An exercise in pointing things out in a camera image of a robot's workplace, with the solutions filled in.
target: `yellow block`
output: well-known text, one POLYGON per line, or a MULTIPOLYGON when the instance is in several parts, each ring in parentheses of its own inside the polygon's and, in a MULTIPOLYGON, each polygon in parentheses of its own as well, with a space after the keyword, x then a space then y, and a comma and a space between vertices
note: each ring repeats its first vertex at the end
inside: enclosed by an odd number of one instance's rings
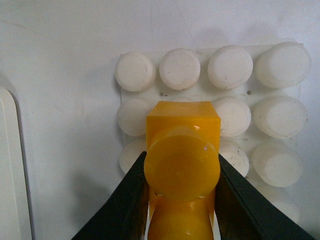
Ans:
POLYGON ((191 202, 220 176, 220 118, 211 102, 160 101, 146 118, 144 174, 161 196, 191 202))

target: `white surface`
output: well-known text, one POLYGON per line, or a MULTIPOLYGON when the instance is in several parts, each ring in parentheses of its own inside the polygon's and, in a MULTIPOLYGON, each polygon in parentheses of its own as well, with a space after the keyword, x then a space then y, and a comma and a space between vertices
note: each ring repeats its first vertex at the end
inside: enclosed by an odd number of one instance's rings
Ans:
POLYGON ((307 76, 311 57, 301 44, 283 42, 262 54, 254 66, 256 78, 269 88, 292 87, 307 76))
POLYGON ((226 96, 212 102, 221 119, 221 137, 231 138, 243 134, 251 123, 248 105, 238 97, 226 96))
POLYGON ((312 64, 300 96, 308 122, 297 137, 306 174, 286 190, 299 224, 320 239, 319 8, 306 0, 30 0, 1 10, 0 84, 20 109, 35 239, 71 239, 124 176, 114 79, 121 54, 287 40, 303 43, 312 64))
POLYGON ((248 81, 253 67, 251 55, 245 48, 227 45, 210 58, 208 77, 220 89, 234 89, 248 81))
POLYGON ((305 106, 293 97, 268 97, 256 104, 252 118, 265 134, 276 139, 289 139, 305 127, 307 111, 305 106))
POLYGON ((221 140, 219 153, 242 175, 247 176, 250 168, 246 153, 231 141, 221 140))
POLYGON ((162 81, 174 90, 192 87, 200 76, 200 62, 188 49, 177 48, 169 51, 161 60, 159 73, 162 81))
POLYGON ((146 139, 136 139, 125 145, 119 155, 119 164, 126 174, 143 151, 147 151, 146 139))
POLYGON ((265 142, 252 153, 258 175, 274 187, 288 187, 301 177, 303 163, 298 154, 281 142, 265 142))
POLYGON ((0 106, 0 239, 31 240, 17 110, 3 87, 0 106))
POLYGON ((150 88, 156 80, 156 67, 140 52, 120 56, 115 65, 115 79, 127 91, 139 92, 150 88))
POLYGON ((116 114, 121 130, 134 137, 146 134, 146 118, 153 106, 148 100, 133 98, 123 102, 116 114))

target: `white plastic disc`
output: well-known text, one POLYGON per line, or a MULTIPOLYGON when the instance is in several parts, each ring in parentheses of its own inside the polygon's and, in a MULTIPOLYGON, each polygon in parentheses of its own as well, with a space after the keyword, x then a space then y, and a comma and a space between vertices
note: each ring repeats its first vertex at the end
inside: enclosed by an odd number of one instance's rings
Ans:
POLYGON ((131 92, 141 92, 156 81, 154 63, 140 52, 122 54, 115 66, 115 79, 119 85, 131 92))
POLYGON ((290 96, 268 97, 257 103, 252 114, 255 125, 276 139, 289 139, 307 122, 304 105, 290 96))
POLYGON ((226 96, 215 100, 212 104, 221 118, 221 137, 236 137, 248 129, 251 112, 248 105, 241 99, 226 96))
POLYGON ((146 117, 152 110, 147 101, 132 98, 123 102, 116 114, 121 130, 130 136, 138 137, 146 133, 146 117))
POLYGON ((136 139, 124 146, 119 156, 119 165, 127 174, 143 151, 147 150, 146 139, 136 139))
POLYGON ((243 47, 221 47, 210 58, 207 74, 213 85, 220 89, 234 89, 244 84, 253 70, 251 55, 243 47))
POLYGON ((274 187, 294 184, 303 172, 301 158, 281 142, 270 141, 257 146, 251 160, 262 180, 274 187))
POLYGON ((307 76, 311 57, 302 44, 283 42, 265 51, 256 61, 254 72, 269 88, 287 88, 307 76))
POLYGON ((174 90, 192 87, 200 76, 199 59, 192 51, 177 48, 169 51, 159 67, 160 77, 165 85, 174 90))
POLYGON ((230 141, 220 142, 219 153, 243 176, 247 176, 250 164, 246 153, 230 141))

